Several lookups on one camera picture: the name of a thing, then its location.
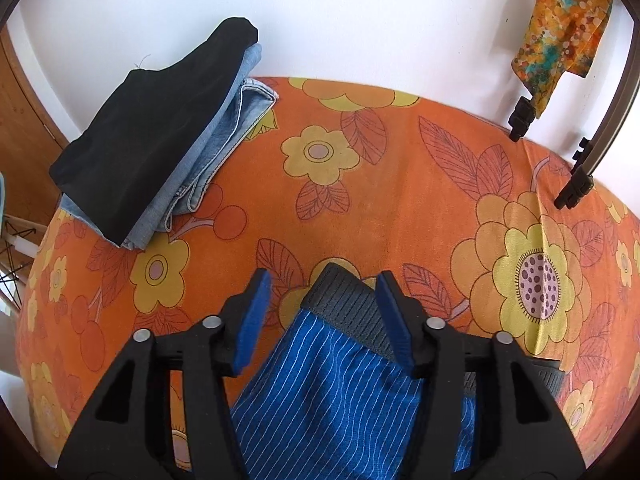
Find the blue striped boxer shorts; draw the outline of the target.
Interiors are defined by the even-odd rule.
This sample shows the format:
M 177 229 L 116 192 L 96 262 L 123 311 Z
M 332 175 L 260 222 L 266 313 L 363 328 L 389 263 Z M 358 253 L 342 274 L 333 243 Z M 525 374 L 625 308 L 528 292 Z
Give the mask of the blue striped boxer shorts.
M 375 286 L 329 264 L 303 296 L 232 408 L 250 478 L 401 479 L 422 382 L 395 361 Z M 533 360 L 553 396 L 559 367 Z M 470 466 L 474 424 L 475 376 L 469 373 L 457 470 Z

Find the orange floral bed sheet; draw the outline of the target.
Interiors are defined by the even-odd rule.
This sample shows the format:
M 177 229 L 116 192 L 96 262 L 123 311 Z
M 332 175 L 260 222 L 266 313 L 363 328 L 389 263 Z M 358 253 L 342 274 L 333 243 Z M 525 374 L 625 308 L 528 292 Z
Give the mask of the orange floral bed sheet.
M 462 332 L 511 333 L 558 361 L 559 408 L 587 463 L 639 396 L 639 218 L 602 184 L 572 209 L 557 154 L 408 94 L 277 79 L 279 101 L 145 250 L 53 217 L 17 330 L 38 451 L 55 463 L 130 335 L 181 332 L 266 269 L 272 293 L 234 406 L 323 269 L 393 272 Z

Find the black folded garment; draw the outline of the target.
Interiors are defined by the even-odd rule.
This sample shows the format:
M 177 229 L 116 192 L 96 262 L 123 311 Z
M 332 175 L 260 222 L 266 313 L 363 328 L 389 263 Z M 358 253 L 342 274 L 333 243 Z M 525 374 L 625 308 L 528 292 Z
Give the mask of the black folded garment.
M 227 18 L 182 60 L 132 70 L 49 174 L 110 242 L 125 240 L 222 107 L 258 30 Z

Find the light blue chair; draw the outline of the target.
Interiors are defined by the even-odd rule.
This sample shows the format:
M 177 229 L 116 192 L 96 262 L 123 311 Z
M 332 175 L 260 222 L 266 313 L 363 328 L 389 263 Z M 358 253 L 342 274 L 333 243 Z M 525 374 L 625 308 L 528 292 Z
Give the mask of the light blue chair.
M 1 180 L 1 300 L 12 314 L 21 312 L 28 272 L 47 227 L 6 212 L 6 179 Z

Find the wooden door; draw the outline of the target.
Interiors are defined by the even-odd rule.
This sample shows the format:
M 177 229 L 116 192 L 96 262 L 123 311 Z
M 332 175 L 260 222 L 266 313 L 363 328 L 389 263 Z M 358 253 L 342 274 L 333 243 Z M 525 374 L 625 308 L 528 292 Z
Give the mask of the wooden door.
M 61 196 L 49 168 L 68 141 L 36 96 L 6 28 L 1 29 L 0 100 L 6 212 L 46 226 Z

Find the light blue folded jeans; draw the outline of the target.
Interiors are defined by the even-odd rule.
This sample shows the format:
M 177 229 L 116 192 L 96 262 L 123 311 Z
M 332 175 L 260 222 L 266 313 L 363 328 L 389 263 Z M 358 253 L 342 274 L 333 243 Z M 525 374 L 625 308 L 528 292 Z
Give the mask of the light blue folded jeans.
M 146 206 L 142 216 L 118 244 L 143 249 L 157 232 L 169 232 L 177 214 L 193 214 L 220 167 L 248 134 L 272 111 L 279 96 L 250 71 L 262 58 L 262 46 L 244 52 L 242 63 L 220 110 L 194 141 L 176 169 Z

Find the orange patterned scarf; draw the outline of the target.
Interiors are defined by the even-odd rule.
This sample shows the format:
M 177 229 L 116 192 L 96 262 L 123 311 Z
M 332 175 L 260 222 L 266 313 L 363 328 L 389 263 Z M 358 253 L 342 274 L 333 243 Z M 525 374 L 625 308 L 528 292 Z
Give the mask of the orange patterned scarf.
M 561 76 L 588 75 L 610 20 L 614 0 L 536 0 L 511 66 L 532 95 L 536 117 Z

